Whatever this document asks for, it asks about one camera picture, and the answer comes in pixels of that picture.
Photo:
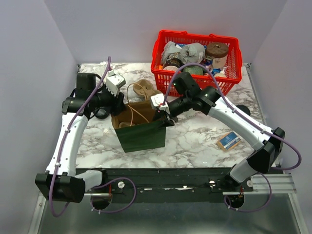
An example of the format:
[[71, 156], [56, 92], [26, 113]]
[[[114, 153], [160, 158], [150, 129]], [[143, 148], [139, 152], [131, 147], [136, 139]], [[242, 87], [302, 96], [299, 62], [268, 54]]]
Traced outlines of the black plastic cup lid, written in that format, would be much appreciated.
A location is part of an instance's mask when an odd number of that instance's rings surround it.
[[237, 108], [246, 113], [248, 116], [251, 115], [250, 109], [245, 105], [237, 105]]

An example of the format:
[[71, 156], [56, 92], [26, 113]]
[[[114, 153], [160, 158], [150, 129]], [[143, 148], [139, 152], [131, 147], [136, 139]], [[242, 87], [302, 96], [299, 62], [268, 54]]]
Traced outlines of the brown green paper bag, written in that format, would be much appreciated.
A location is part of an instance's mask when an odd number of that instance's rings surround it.
[[[124, 152], [150, 150], [165, 146], [166, 127], [161, 121], [154, 121], [155, 110], [150, 100], [128, 102], [126, 110], [118, 116], [112, 116], [112, 126]], [[123, 122], [131, 122], [131, 127], [118, 128]]]

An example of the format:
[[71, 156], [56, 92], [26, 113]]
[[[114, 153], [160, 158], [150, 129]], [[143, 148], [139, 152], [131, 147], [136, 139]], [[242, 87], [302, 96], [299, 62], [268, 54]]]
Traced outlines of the single brown cup carrier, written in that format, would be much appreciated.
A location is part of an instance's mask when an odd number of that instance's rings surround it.
[[121, 129], [121, 128], [125, 128], [125, 127], [131, 127], [133, 124], [131, 122], [126, 122], [126, 121], [123, 121], [121, 122], [119, 125], [118, 125], [118, 128]]

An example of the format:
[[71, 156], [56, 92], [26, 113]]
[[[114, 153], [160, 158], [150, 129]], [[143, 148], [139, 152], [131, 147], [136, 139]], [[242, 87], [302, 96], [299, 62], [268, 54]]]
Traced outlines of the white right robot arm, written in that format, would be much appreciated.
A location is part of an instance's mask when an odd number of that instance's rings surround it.
[[241, 187], [242, 182], [256, 173], [267, 173], [281, 153], [285, 131], [281, 128], [271, 129], [252, 119], [248, 114], [232, 104], [212, 86], [203, 89], [188, 72], [178, 74], [174, 87], [180, 97], [166, 102], [164, 95], [151, 97], [151, 106], [156, 109], [154, 119], [166, 116], [173, 118], [193, 109], [211, 116], [238, 133], [245, 139], [254, 152], [234, 165], [224, 178], [224, 185], [230, 191]]

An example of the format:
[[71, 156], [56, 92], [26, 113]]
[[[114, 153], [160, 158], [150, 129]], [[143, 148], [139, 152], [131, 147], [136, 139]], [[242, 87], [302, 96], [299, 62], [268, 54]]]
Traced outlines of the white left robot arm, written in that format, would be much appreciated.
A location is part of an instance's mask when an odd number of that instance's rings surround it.
[[89, 169], [76, 174], [80, 141], [91, 115], [100, 109], [113, 116], [125, 110], [124, 94], [120, 92], [125, 78], [111, 75], [97, 87], [98, 77], [93, 73], [78, 73], [76, 88], [62, 103], [62, 125], [56, 149], [45, 172], [35, 178], [46, 199], [79, 203], [89, 189], [102, 193], [108, 187], [102, 171]]

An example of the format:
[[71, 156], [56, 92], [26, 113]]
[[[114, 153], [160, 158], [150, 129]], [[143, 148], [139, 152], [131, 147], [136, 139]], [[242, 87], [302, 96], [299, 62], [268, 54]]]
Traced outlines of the brown cardboard cup carrier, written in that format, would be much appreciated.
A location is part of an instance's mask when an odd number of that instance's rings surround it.
[[144, 97], [146, 100], [150, 100], [151, 96], [161, 94], [160, 90], [157, 90], [153, 84], [147, 79], [140, 79], [133, 85], [133, 91], [140, 97]]

